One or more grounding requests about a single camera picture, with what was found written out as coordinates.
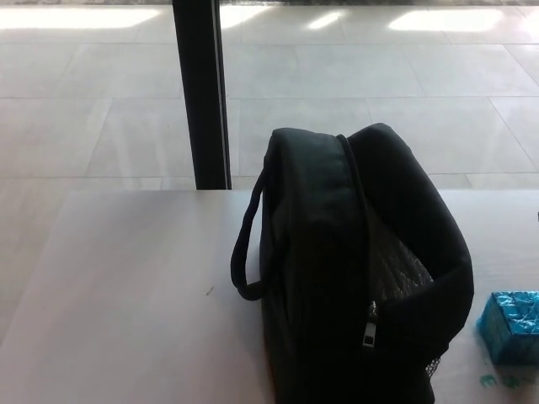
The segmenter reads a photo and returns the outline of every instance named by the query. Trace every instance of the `table surface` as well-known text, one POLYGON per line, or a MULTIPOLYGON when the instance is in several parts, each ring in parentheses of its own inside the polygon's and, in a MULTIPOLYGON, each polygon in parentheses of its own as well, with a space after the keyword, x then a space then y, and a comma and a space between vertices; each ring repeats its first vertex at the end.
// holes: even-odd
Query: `table surface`
MULTIPOLYGON (((248 197, 71 194, 0 348, 0 402, 273 402, 259 303, 229 275, 248 197)), ((443 197, 472 252, 476 297, 433 378, 437 403, 539 402, 535 371, 495 369, 474 333, 489 292, 539 289, 539 192, 443 197)))

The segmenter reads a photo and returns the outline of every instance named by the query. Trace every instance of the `zipper track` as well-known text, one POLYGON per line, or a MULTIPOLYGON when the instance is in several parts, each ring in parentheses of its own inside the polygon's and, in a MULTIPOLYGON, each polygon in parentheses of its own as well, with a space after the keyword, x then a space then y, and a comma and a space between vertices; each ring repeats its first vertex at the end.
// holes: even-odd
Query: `zipper track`
POLYGON ((360 214, 363 215, 365 218, 362 227, 362 230, 364 232, 364 237, 366 240, 367 247, 364 248, 365 251, 363 252, 366 257, 366 264, 365 264, 365 287, 364 292, 367 299, 367 304, 365 307, 365 310, 368 310, 367 316, 366 316, 366 324, 365 324, 365 334, 363 336, 362 344, 364 347, 370 347, 374 348, 374 342, 375 342, 375 336, 376 336, 376 324, 378 320, 378 312, 377 312, 377 306, 376 301, 374 299, 374 296, 371 292, 371 268, 370 268, 370 249, 369 249, 369 223, 367 220, 367 208, 366 208, 366 199, 365 195, 363 194, 363 188, 361 187, 361 179, 360 174, 357 170, 357 164, 355 162, 354 153, 352 152, 352 148, 350 147, 350 144, 348 142, 348 139, 344 137, 343 135, 338 135, 337 139, 340 141, 341 146, 343 147, 344 155, 346 156, 346 160, 348 162, 348 167, 350 170, 350 176, 352 178, 352 184, 354 186, 355 195, 356 195, 356 201, 358 205, 358 209, 360 211, 360 214))

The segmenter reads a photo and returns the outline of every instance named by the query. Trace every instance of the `zipper pull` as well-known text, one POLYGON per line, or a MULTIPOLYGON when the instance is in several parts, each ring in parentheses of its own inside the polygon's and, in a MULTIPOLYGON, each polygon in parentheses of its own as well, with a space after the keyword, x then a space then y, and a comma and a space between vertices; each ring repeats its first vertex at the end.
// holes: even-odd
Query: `zipper pull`
POLYGON ((374 348, 376 338, 376 324, 378 323, 378 309, 376 302, 373 301, 369 306, 369 316, 365 326, 365 334, 363 335, 363 346, 374 348))

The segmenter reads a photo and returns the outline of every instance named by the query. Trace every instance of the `black metal post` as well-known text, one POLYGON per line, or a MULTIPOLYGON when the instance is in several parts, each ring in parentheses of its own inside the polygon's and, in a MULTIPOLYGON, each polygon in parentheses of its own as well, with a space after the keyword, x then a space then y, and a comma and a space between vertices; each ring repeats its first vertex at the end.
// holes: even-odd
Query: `black metal post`
POLYGON ((197 189, 231 189, 219 0, 173 0, 197 189))

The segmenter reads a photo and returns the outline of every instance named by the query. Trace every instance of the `blue packaging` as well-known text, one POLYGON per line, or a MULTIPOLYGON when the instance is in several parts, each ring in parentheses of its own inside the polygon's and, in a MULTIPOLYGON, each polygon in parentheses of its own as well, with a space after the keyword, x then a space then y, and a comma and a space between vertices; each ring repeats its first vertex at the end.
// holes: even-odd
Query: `blue packaging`
POLYGON ((494 292, 478 330, 494 364, 539 365, 539 291, 494 292))

